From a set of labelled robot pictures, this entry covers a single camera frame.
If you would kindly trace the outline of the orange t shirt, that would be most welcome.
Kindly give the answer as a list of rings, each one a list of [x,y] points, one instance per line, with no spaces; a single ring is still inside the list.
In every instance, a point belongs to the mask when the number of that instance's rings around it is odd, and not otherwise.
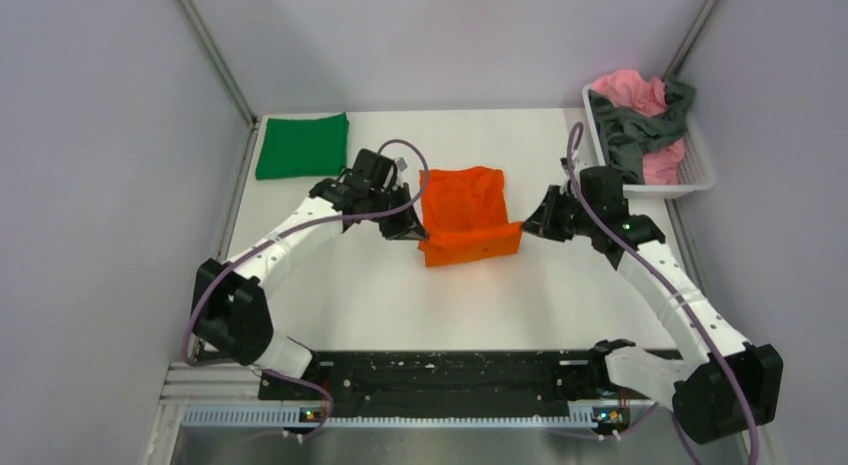
[[[508,218],[501,169],[432,169],[419,177],[429,238],[418,244],[428,268],[458,265],[519,252],[522,223]]]

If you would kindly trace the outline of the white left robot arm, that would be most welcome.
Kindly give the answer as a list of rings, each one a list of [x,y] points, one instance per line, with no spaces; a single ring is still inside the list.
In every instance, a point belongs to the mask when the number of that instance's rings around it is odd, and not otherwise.
[[[319,389],[320,371],[310,349],[275,324],[270,297],[323,244],[363,221],[378,225],[383,238],[425,241],[428,234],[402,173],[401,158],[362,149],[352,166],[316,183],[299,206],[251,247],[224,261],[198,268],[189,337],[197,337],[224,359],[282,375],[297,398]]]

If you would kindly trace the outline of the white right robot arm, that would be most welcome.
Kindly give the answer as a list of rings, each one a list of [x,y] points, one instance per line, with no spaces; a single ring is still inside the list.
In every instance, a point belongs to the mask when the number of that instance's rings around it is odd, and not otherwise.
[[[707,444],[776,418],[784,362],[729,324],[686,274],[654,220],[631,212],[609,167],[585,168],[548,186],[525,233],[566,242],[585,237],[650,307],[681,358],[660,358],[628,339],[590,351],[586,382],[600,397],[635,391],[671,411],[688,438]]]

